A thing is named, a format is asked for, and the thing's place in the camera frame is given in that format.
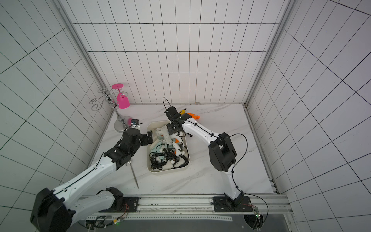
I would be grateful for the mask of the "white Greeler glue gun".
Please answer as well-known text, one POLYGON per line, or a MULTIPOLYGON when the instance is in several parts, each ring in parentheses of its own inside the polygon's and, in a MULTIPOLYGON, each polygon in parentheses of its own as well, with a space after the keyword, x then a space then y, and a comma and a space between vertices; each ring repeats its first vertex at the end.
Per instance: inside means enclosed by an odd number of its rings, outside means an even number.
POLYGON ((164 140, 165 144, 171 145, 172 139, 170 137, 170 134, 168 133, 167 127, 157 128, 156 129, 156 135, 159 140, 164 140))

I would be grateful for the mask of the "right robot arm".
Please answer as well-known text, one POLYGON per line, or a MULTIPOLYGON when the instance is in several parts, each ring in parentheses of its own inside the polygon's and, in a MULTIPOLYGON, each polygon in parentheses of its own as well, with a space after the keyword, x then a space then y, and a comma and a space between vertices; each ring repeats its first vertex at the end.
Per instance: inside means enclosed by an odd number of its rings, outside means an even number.
POLYGON ((242 205, 244 192, 239 189, 233 174, 238 164, 237 152, 227 133, 218 134, 198 123, 190 114, 181 114, 174 106, 165 109, 165 115, 170 123, 167 124, 169 135, 186 136, 187 134, 205 142, 209 149, 209 158, 212 166, 222 173, 222 180, 229 185, 224 193, 224 208, 236 211, 242 205))

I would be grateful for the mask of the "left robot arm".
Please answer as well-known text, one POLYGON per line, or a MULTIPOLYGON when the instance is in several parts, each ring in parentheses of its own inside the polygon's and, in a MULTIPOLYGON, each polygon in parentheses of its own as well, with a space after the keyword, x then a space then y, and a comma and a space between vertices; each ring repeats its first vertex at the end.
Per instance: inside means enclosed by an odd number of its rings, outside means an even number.
POLYGON ((128 163, 141 146, 152 143, 152 131, 141 134, 136 128, 125 130, 122 138, 104 152, 98 162, 53 190, 41 190, 36 195, 30 222, 40 232, 65 232, 78 221, 100 211, 126 213, 129 210, 126 198, 115 187, 85 199, 81 196, 128 163))

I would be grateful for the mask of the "cream storage tray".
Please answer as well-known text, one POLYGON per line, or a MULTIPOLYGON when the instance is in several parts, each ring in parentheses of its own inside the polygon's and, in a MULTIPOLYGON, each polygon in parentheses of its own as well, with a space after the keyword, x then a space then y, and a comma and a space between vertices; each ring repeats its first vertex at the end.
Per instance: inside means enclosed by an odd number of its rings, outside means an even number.
MULTIPOLYGON (((170 147, 170 145, 165 144, 164 140, 159 140, 156 135, 156 129, 165 127, 166 124, 168 123, 169 123, 168 121, 158 121, 158 122, 150 123, 149 126, 147 127, 148 131, 153 132, 153 144, 150 144, 147 146, 147 168, 149 172, 153 174, 180 170, 180 169, 186 168, 189 165, 188 164, 186 167, 183 167, 183 168, 173 169, 173 165, 169 161, 169 154, 173 150, 170 147)), ((188 148, 186 144, 185 134, 181 132, 179 134, 170 135, 170 137, 172 140, 178 139, 182 141, 183 152, 181 154, 176 154, 176 156, 185 155, 186 157, 188 157, 189 163, 190 163, 190 156, 189 156, 189 152, 188 152, 188 148)), ((183 162, 184 161, 181 159, 179 161, 179 164, 182 164, 183 162)))

